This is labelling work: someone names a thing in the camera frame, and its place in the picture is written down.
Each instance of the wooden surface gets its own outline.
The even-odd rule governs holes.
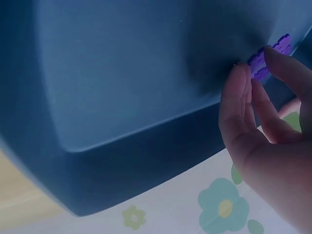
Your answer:
[[[62,213],[0,151],[0,230]]]

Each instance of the blue container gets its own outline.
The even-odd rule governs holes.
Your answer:
[[[291,34],[311,66],[312,1],[4,0],[1,148],[76,215],[132,198],[224,148],[235,62]],[[266,84],[280,108],[294,94]]]

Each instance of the light green flower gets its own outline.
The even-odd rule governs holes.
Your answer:
[[[145,223],[145,212],[137,210],[135,206],[130,206],[127,210],[122,212],[124,218],[124,225],[132,228],[132,230],[138,230],[141,225]]]
[[[203,209],[199,224],[209,234],[237,232],[247,222],[249,205],[239,196],[236,186],[225,178],[218,178],[198,196]]]

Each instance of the fingernail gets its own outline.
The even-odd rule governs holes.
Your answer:
[[[233,67],[235,67],[235,66],[237,66],[237,65],[240,65],[240,64],[242,64],[243,62],[238,62],[238,63],[235,63],[234,65],[233,65]]]
[[[266,46],[264,48],[264,53],[265,54],[269,53],[269,54],[274,55],[274,56],[279,56],[279,55],[282,56],[283,55],[283,54],[279,53],[277,50],[273,49],[271,46]]]

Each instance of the purple toy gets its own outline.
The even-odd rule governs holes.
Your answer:
[[[273,49],[280,52],[281,54],[289,55],[292,51],[290,43],[291,36],[286,34],[282,36],[280,40],[278,40],[278,42],[273,46]],[[269,70],[264,60],[264,47],[261,48],[257,54],[251,56],[247,63],[250,66],[253,78],[262,80],[269,74]]]

